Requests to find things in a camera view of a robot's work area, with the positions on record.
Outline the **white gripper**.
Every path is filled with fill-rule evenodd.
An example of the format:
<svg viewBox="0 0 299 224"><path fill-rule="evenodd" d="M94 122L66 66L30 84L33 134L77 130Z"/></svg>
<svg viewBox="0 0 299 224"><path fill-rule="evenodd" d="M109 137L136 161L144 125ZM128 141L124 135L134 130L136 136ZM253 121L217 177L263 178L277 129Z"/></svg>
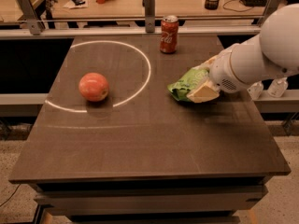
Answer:
<svg viewBox="0 0 299 224"><path fill-rule="evenodd" d="M209 71L209 77L201 81L197 87L187 94L194 103L203 103L220 96L220 90L236 93L246 90L249 85L241 81L233 70L231 58L236 45L232 45L205 62L194 67L195 70Z"/></svg>

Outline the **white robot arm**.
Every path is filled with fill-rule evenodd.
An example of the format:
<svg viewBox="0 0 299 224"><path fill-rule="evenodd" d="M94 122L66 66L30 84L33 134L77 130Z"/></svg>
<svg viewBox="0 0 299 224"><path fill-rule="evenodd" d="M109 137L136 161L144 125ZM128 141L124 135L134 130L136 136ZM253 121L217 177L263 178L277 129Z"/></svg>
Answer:
<svg viewBox="0 0 299 224"><path fill-rule="evenodd" d="M198 66L208 75L187 94L194 103L214 100L220 92L235 93L267 79L299 74L299 5L272 13L260 33L233 44Z"/></svg>

